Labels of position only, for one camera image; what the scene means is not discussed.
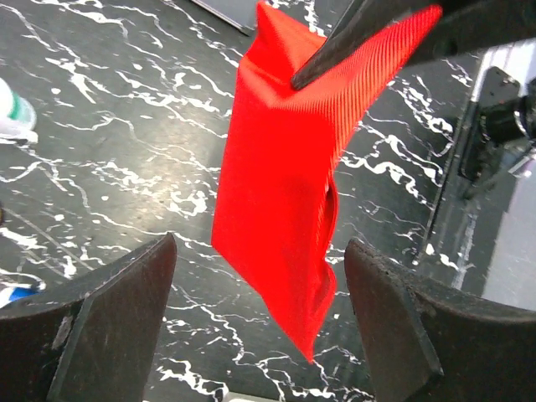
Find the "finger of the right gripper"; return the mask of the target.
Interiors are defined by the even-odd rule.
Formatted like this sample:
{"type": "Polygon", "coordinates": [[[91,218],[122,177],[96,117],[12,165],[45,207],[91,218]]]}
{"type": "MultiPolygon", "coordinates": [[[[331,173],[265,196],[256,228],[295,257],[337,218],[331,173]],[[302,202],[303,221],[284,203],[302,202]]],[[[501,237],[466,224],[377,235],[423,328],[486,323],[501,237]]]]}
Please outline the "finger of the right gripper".
{"type": "Polygon", "coordinates": [[[321,48],[293,75],[292,88],[294,90],[305,88],[344,61],[377,32],[432,3],[421,0],[350,2],[321,48]]]}
{"type": "Polygon", "coordinates": [[[443,1],[441,5],[444,16],[408,66],[535,37],[534,1],[443,1]]]}

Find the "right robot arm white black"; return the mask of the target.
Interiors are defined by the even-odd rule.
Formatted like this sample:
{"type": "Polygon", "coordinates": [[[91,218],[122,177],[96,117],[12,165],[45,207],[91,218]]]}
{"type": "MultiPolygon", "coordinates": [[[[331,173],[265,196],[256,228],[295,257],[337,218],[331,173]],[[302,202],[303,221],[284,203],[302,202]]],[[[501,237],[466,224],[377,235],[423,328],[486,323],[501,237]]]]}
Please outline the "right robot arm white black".
{"type": "Polygon", "coordinates": [[[452,285],[472,268],[493,268],[507,233],[492,230],[494,245],[472,257],[483,198],[512,187],[535,154],[535,4],[532,1],[442,1],[441,16],[409,58],[424,64],[457,54],[484,53],[472,95],[456,130],[446,175],[426,226],[415,266],[456,255],[452,285]]]}

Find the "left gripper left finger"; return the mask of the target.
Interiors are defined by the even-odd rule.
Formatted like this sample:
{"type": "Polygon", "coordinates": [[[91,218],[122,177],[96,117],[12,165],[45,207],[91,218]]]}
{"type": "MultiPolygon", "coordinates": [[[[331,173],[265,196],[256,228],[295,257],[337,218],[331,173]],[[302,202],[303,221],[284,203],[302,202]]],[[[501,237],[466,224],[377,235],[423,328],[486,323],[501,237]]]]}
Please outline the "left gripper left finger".
{"type": "Polygon", "coordinates": [[[1,310],[3,401],[141,401],[177,260],[171,234],[1,310]]]}

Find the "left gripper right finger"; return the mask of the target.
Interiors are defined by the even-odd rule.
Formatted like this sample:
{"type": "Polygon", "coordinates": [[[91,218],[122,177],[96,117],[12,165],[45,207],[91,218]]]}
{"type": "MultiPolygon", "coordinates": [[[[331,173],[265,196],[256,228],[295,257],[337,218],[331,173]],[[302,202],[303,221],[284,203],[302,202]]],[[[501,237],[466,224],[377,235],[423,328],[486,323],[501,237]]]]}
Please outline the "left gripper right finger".
{"type": "Polygon", "coordinates": [[[378,401],[533,401],[535,313],[395,265],[356,240],[347,286],[378,401]]]}

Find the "red first aid kit pouch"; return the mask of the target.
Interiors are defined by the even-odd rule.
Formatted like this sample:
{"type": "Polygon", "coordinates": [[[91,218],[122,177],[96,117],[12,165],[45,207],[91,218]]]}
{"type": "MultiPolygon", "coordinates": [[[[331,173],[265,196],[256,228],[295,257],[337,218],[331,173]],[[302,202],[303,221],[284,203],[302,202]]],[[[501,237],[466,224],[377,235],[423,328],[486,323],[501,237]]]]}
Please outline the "red first aid kit pouch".
{"type": "Polygon", "coordinates": [[[263,298],[307,359],[337,281],[325,260],[333,174],[358,121],[437,24],[431,5],[383,28],[302,90],[291,77],[322,38],[266,3],[237,72],[213,247],[263,298]]]}

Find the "white bottle white cap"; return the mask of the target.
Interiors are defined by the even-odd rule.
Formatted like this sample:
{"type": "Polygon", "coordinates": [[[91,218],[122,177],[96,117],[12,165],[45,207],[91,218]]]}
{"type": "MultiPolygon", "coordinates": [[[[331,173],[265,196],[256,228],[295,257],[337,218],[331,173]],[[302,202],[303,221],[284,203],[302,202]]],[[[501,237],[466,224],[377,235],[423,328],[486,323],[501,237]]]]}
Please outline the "white bottle white cap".
{"type": "Polygon", "coordinates": [[[37,114],[33,106],[4,79],[1,84],[1,143],[22,142],[37,144],[39,135],[34,130],[37,114]]]}

